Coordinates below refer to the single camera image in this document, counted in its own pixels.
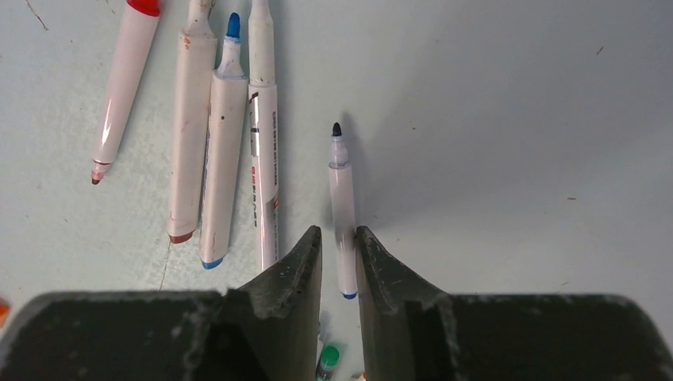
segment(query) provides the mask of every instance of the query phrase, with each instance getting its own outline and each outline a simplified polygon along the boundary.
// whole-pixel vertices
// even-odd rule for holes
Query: thin marker
[[[336,275],[339,291],[346,299],[357,296],[356,278],[356,204],[353,196],[351,161],[341,126],[332,127],[332,159],[329,161],[329,193],[332,195]]]
[[[252,208],[262,272],[278,260],[278,94],[268,0],[252,0],[248,27]]]
[[[188,241],[198,222],[210,83],[217,51],[217,38],[208,25],[213,4],[190,0],[187,25],[179,35],[167,222],[173,244]]]
[[[91,157],[91,183],[94,185],[101,182],[117,158],[159,16],[159,0],[126,2]]]
[[[201,262],[206,270],[220,264],[229,248],[247,93],[248,79],[240,66],[240,18],[232,13],[210,88],[201,226]]]

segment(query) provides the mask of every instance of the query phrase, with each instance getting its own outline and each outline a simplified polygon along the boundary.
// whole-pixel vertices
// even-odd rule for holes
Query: scratch on table
[[[49,30],[49,28],[47,28],[47,26],[44,24],[44,21],[42,21],[42,17],[40,17],[40,15],[37,14],[37,12],[35,12],[35,10],[33,9],[33,6],[30,5],[30,1],[25,0],[25,4],[28,6],[28,9],[30,9],[30,11],[33,13],[33,16],[37,17],[37,20],[40,22],[40,24],[42,24],[42,28],[44,28],[44,30]]]
[[[163,280],[166,279],[166,270],[168,269],[168,259],[171,256],[171,242],[168,241],[168,248],[166,249],[166,261],[163,263],[163,274],[161,275],[161,283],[159,284],[159,291],[163,288]]]

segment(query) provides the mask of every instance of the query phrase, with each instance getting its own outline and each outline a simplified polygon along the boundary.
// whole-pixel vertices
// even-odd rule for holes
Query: blue marker tip
[[[240,38],[240,17],[236,12],[229,16],[229,23],[227,24],[227,37]]]
[[[201,261],[201,264],[203,265],[203,268],[205,268],[206,270],[210,270],[211,268],[216,268],[218,264],[221,264],[223,259],[224,257],[220,258],[219,260],[214,260],[213,262]]]

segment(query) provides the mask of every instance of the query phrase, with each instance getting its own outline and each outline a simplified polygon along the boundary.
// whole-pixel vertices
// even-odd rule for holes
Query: black marker tip
[[[341,136],[341,126],[339,125],[339,122],[334,123],[334,126],[332,127],[332,136],[333,137]]]

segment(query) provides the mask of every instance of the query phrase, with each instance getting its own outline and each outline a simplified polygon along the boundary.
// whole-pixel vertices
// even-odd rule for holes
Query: orange object
[[[0,303],[0,328],[5,324],[5,320],[10,315],[10,307]]]

